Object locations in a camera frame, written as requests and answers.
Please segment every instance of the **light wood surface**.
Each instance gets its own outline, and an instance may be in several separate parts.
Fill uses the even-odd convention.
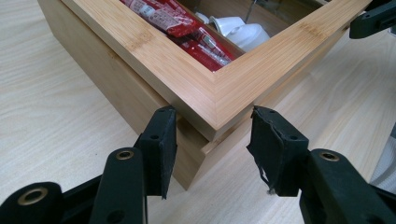
[[[240,121],[254,100],[344,30],[370,0],[331,1],[216,73],[117,0],[63,2],[203,136],[214,140]]]
[[[68,190],[101,174],[106,156],[136,134],[52,35],[36,1],[1,2],[0,21],[0,202],[34,182]],[[310,148],[343,153],[369,180],[396,121],[394,62],[387,32],[343,36],[311,72],[261,102]],[[303,223],[298,199],[266,194],[245,149],[249,122],[210,152],[221,156],[188,191],[172,179],[168,200],[148,199],[149,223]]]

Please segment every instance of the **wooden frame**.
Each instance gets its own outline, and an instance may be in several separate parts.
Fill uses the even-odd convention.
[[[214,140],[344,30],[370,0],[332,0],[212,73],[118,0],[64,0],[200,133]]]
[[[157,108],[177,108],[181,116],[174,177],[187,189],[246,137],[250,106],[266,104],[268,95],[276,101],[290,90],[301,79],[300,72],[320,59],[364,8],[356,1],[333,1],[323,8],[353,8],[349,20],[330,20],[335,13],[314,15],[321,19],[300,21],[290,27],[299,32],[289,28],[216,73],[118,0],[38,3],[54,35],[137,133]],[[326,20],[337,23],[324,29]]]

